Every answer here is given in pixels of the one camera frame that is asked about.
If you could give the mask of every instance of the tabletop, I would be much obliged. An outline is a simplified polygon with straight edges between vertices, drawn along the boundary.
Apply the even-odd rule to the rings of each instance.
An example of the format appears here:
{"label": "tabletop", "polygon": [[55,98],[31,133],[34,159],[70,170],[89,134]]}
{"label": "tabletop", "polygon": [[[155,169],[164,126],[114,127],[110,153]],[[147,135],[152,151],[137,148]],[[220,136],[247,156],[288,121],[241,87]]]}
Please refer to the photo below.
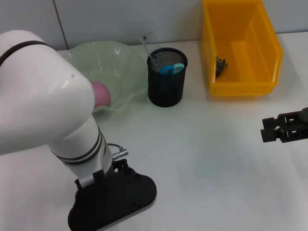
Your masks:
{"label": "tabletop", "polygon": [[[170,108],[136,97],[94,115],[128,164],[151,177],[150,209],[109,231],[307,231],[308,141],[263,143],[262,119],[307,107],[308,33],[278,35],[280,82],[264,97],[218,101],[207,93],[198,41],[162,44],[188,58],[183,98]],[[144,58],[142,46],[133,46]],[[0,230],[69,231],[76,176],[47,146],[0,156]]]}

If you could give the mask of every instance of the translucent bowl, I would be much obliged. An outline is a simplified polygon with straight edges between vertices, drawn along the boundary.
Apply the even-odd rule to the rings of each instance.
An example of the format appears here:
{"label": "translucent bowl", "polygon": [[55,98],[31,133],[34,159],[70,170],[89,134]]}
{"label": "translucent bowl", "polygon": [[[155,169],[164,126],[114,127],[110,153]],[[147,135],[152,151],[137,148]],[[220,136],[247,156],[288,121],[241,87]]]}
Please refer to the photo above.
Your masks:
{"label": "translucent bowl", "polygon": [[108,88],[110,105],[93,112],[121,109],[147,91],[146,60],[130,46],[113,41],[89,42],[63,53],[63,57],[89,81],[102,82]]}

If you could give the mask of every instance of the pen holder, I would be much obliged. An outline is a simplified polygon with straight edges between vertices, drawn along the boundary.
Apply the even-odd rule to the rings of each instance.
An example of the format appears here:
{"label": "pen holder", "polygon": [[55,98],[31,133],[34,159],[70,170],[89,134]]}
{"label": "pen holder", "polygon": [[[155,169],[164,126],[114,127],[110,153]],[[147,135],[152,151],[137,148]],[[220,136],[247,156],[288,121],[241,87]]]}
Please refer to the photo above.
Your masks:
{"label": "pen holder", "polygon": [[[179,103],[183,95],[187,58],[185,54],[174,48],[155,50],[151,56],[155,64],[147,59],[148,64],[148,96],[152,103],[159,107],[172,107]],[[173,74],[160,73],[163,67],[183,64],[184,68]]]}

